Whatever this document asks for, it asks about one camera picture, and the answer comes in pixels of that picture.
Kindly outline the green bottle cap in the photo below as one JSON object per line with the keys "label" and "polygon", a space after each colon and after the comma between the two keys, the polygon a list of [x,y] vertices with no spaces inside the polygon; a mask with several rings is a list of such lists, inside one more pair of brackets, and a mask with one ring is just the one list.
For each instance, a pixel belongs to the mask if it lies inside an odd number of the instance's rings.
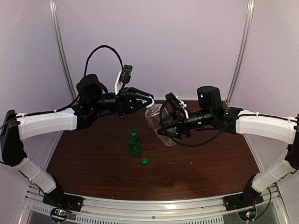
{"label": "green bottle cap", "polygon": [[147,165],[147,164],[149,163],[149,160],[148,160],[147,158],[142,158],[142,159],[141,159],[141,163],[142,163],[143,165]]}

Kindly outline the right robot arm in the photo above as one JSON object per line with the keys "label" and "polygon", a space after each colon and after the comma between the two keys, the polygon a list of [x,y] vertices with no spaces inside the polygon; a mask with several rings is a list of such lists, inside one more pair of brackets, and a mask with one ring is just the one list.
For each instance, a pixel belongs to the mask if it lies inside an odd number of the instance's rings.
{"label": "right robot arm", "polygon": [[249,180],[249,185],[240,194],[240,203],[251,205],[270,185],[299,169],[299,118],[279,117],[242,108],[223,106],[220,90],[213,86],[202,86],[197,89],[199,110],[191,112],[186,103],[173,93],[168,93],[165,104],[173,109],[169,118],[159,118],[157,133],[169,137],[175,143],[188,147],[180,142],[182,136],[189,138],[193,129],[204,129],[211,126],[218,133],[210,139],[193,144],[200,147],[216,139],[222,133],[252,134],[276,139],[287,143],[287,154],[284,158]]}

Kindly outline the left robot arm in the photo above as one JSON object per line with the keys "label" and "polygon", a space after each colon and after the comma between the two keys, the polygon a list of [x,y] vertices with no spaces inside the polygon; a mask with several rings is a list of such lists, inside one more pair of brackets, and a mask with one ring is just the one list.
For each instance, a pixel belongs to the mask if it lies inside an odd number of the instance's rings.
{"label": "left robot arm", "polygon": [[58,183],[24,151],[23,140],[53,132],[89,128],[102,114],[129,115],[154,102],[153,95],[134,87],[125,88],[128,80],[119,74],[114,92],[98,80],[95,74],[83,77],[77,84],[79,102],[58,110],[34,113],[6,113],[1,126],[0,148],[4,164],[24,174],[57,207],[67,203],[67,196],[59,191]]}

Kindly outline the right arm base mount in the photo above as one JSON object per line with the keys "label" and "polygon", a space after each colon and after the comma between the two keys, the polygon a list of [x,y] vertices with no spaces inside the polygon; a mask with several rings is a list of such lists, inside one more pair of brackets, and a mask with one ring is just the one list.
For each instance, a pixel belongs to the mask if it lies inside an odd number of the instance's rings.
{"label": "right arm base mount", "polygon": [[238,209],[254,206],[257,203],[263,202],[263,197],[261,196],[261,192],[257,192],[252,188],[252,182],[254,177],[255,176],[253,175],[249,178],[242,193],[225,196],[223,198],[226,211],[238,210]]}

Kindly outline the green plastic bottle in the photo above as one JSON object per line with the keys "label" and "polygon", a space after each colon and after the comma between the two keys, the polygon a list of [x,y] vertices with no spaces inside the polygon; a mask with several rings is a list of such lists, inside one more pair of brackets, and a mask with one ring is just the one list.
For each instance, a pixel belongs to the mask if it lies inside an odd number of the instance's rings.
{"label": "green plastic bottle", "polygon": [[142,139],[135,128],[130,131],[128,144],[131,155],[140,156],[142,154]]}

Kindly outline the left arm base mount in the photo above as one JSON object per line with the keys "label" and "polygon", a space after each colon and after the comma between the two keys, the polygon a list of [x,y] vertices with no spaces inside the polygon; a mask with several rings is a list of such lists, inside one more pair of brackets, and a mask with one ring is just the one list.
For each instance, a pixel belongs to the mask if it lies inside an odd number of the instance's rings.
{"label": "left arm base mount", "polygon": [[82,208],[83,198],[66,194],[60,185],[59,181],[53,177],[56,188],[43,196],[43,203],[55,206],[64,210],[80,212]]}

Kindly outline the clear bottle white cap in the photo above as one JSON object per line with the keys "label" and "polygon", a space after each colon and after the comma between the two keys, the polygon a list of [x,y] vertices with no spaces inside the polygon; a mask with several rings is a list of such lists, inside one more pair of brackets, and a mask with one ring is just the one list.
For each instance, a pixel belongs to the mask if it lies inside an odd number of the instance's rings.
{"label": "clear bottle white cap", "polygon": [[174,146],[176,143],[172,141],[171,138],[165,135],[158,134],[158,128],[161,127],[161,122],[160,122],[161,107],[162,104],[156,104],[155,102],[146,106],[145,118],[148,122],[148,126],[152,128],[156,136],[162,141],[164,145],[168,147]]}

